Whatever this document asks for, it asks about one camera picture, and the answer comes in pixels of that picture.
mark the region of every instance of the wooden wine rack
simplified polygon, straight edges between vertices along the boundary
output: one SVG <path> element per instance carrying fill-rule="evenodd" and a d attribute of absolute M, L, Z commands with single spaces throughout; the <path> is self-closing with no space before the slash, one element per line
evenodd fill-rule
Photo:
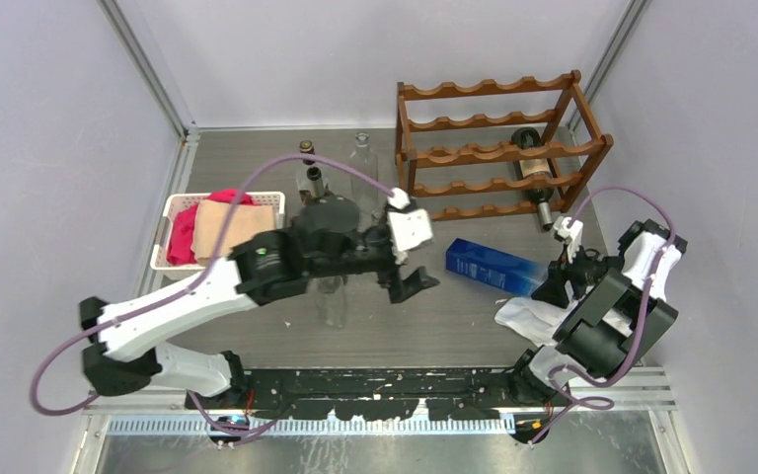
<path fill-rule="evenodd" d="M 438 196 L 457 196 L 498 191 L 520 191 L 533 188 L 556 188 L 559 195 L 551 199 L 551 210 L 567 212 L 585 188 L 588 180 L 600 166 L 606 153 L 614 144 L 612 136 L 603 134 L 597 124 L 594 113 L 588 106 L 582 89 L 579 87 L 581 74 L 577 70 L 560 77 L 542 82 L 533 76 L 522 77 L 512 84 L 498 84 L 492 79 L 481 81 L 475 86 L 461 87 L 454 82 L 444 82 L 434 89 L 421 90 L 411 84 L 397 84 L 397 129 L 396 162 L 400 188 L 415 198 L 432 198 Z M 490 118 L 476 114 L 463 120 L 438 117 L 428 123 L 417 123 L 408 117 L 407 101 L 424 101 L 429 99 L 450 99 L 459 97 L 492 96 L 497 94 L 514 94 L 522 92 L 543 92 L 561 90 L 557 104 L 553 109 L 533 116 L 513 112 L 500 118 Z M 582 121 L 588 129 L 591 140 L 578 146 L 563 145 L 553 141 L 554 133 L 562 121 L 570 101 L 576 102 L 576 108 L 582 115 Z M 451 149 L 434 146 L 417 151 L 414 148 L 412 133 L 457 130 L 462 128 L 481 128 L 488 126 L 523 125 L 528 123 L 546 123 L 542 132 L 543 146 L 523 150 L 509 141 L 492 146 L 469 143 L 460 148 Z M 559 159 L 587 155 L 585 163 L 574 173 L 563 176 Z M 544 158 L 548 160 L 553 178 L 528 177 L 519 181 L 505 178 L 493 178 L 488 183 L 470 185 L 463 181 L 453 181 L 445 186 L 428 187 L 417 183 L 417 169 L 446 166 L 462 166 L 480 163 L 504 163 L 518 160 Z M 526 200 L 516 205 L 499 207 L 483 205 L 477 209 L 458 209 L 446 207 L 431 215 L 432 220 L 469 219 L 497 215 L 524 214 L 536 211 L 536 204 Z"/>

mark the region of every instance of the dark wine bottle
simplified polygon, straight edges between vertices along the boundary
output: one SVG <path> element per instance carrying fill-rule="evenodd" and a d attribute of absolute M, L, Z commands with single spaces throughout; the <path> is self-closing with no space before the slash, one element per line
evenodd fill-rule
<path fill-rule="evenodd" d="M 315 146 L 312 144 L 312 141 L 303 140 L 300 142 L 298 151 L 305 155 L 314 155 Z M 319 176 L 320 176 L 320 173 L 323 172 L 324 176 L 320 178 L 321 183 L 326 188 L 330 186 L 330 183 L 329 183 L 330 176 L 328 173 L 329 167 L 321 163 L 318 163 L 312 159 L 304 159 L 304 160 L 299 161 L 297 175 L 295 176 L 295 183 L 297 184 L 297 187 L 298 187 L 298 195 L 301 198 L 301 203 L 304 205 L 308 205 L 308 203 L 312 200 L 312 187 L 314 185 L 309 180 L 309 177 L 307 175 L 310 168 L 316 168 L 316 170 L 318 170 L 319 172 Z"/>
<path fill-rule="evenodd" d="M 510 137 L 510 141 L 519 148 L 526 150 L 542 146 L 542 137 L 536 128 L 519 128 Z M 521 175 L 519 179 L 530 176 L 545 176 L 553 178 L 548 160 L 521 160 L 516 166 L 516 171 Z M 525 190 L 524 194 L 531 202 L 536 204 L 536 213 L 542 230 L 549 231 L 554 226 L 554 217 L 551 215 L 551 198 L 554 195 L 553 188 L 533 188 Z"/>
<path fill-rule="evenodd" d="M 324 177 L 321 175 L 321 168 L 317 166 L 310 166 L 306 169 L 306 178 L 309 180 L 309 193 L 313 201 L 323 198 L 326 195 L 332 196 L 330 189 L 324 183 Z"/>

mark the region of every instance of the red cloth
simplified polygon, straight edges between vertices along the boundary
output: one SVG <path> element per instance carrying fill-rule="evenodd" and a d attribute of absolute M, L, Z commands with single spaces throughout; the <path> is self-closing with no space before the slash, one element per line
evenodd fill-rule
<path fill-rule="evenodd" d="M 216 202 L 230 202 L 237 195 L 236 190 L 223 190 L 212 193 L 206 197 Z M 240 199 L 242 205 L 255 205 L 248 195 Z M 170 234 L 170 242 L 167 244 L 167 263 L 170 265 L 195 264 L 195 255 L 190 247 L 193 245 L 193 230 L 195 228 L 195 214 L 198 204 L 190 209 L 185 209 L 176 215 L 173 221 L 173 232 Z"/>

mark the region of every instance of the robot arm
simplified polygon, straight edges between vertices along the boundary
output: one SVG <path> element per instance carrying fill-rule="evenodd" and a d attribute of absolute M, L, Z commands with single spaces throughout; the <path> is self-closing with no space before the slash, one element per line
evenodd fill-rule
<path fill-rule="evenodd" d="M 556 238 L 564 242 L 563 256 L 550 263 L 548 279 L 532 295 L 565 308 L 570 303 L 566 284 L 570 284 L 573 298 L 579 301 L 554 334 L 556 347 L 540 349 L 529 364 L 533 375 L 549 386 L 548 373 L 557 365 L 582 368 L 595 378 L 608 378 L 621 366 L 633 346 L 652 259 L 669 238 L 669 231 L 652 220 L 635 222 L 618 240 L 619 255 L 599 258 L 580 245 L 582 223 L 569 224 L 570 217 L 560 217 L 555 223 Z M 678 311 L 666 302 L 664 285 L 686 251 L 687 242 L 676 237 L 661 257 L 649 291 L 636 360 L 678 317 Z M 556 381 L 563 385 L 573 377 L 572 372 L 560 372 Z"/>
<path fill-rule="evenodd" d="M 165 343 L 212 319 L 248 311 L 278 299 L 303 294 L 312 278 L 375 273 L 391 303 L 401 303 L 436 286 L 425 268 L 402 279 L 408 252 L 431 241 L 428 214 L 401 190 L 388 199 L 383 218 L 364 232 L 356 230 L 358 208 L 342 197 L 304 207 L 285 229 L 262 232 L 218 259 L 195 290 L 190 276 L 140 298 L 107 304 L 92 297 L 80 303 L 83 329 L 170 295 L 175 301 L 90 338 L 83 351 L 83 372 L 100 395 L 116 396 L 149 384 L 183 388 L 213 397 L 246 380 L 237 356 L 203 355 Z"/>

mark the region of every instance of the metal table surface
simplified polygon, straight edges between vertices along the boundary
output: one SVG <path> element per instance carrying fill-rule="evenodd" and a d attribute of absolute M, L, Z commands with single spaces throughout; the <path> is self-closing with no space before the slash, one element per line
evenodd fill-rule
<path fill-rule="evenodd" d="M 110 435 L 98 473 L 580 473 L 666 471 L 646 412 L 570 413 L 530 449 L 507 434 L 267 436 L 217 451 L 204 436 Z"/>
<path fill-rule="evenodd" d="M 368 131 L 380 157 L 380 180 L 394 185 L 393 130 Z M 416 134 L 417 147 L 437 143 L 459 146 L 469 141 L 492 144 L 507 139 L 511 131 L 487 128 L 419 133 Z M 355 132 L 352 129 L 204 132 L 192 164 L 187 192 L 235 188 L 265 160 L 296 151 L 303 139 L 313 140 L 318 154 L 344 160 L 354 146 Z M 566 133 L 556 139 L 570 143 Z M 564 169 L 573 169 L 565 160 L 562 165 Z M 275 168 L 249 191 L 286 193 L 287 214 L 294 215 L 300 208 L 295 171 L 294 166 L 288 165 Z M 427 169 L 417 176 L 419 181 L 431 185 L 457 179 L 485 182 L 493 176 L 510 176 L 510 165 Z M 347 192 L 347 177 L 335 173 L 329 178 L 334 192 Z M 432 197 L 418 202 L 429 210 L 438 210 L 450 204 L 458 207 L 484 203 L 508 205 L 516 200 L 516 192 L 507 192 L 482 197 Z M 585 222 L 585 246 L 604 250 L 593 208 L 589 206 L 581 218 Z M 342 329 L 322 325 L 316 319 L 311 299 L 303 295 L 210 321 L 175 337 L 172 342 L 209 354 L 231 350 L 241 356 L 246 367 L 512 365 L 531 344 L 493 320 L 495 311 L 509 294 L 448 273 L 444 252 L 455 238 L 464 238 L 529 260 L 548 262 L 559 255 L 561 245 L 550 234 L 539 230 L 535 215 L 436 222 L 434 236 L 433 245 L 413 253 L 404 274 L 425 265 L 431 275 L 440 279 L 441 285 L 405 304 L 388 304 L 387 293 L 375 284 L 373 276 L 355 276 L 347 286 L 349 315 Z"/>

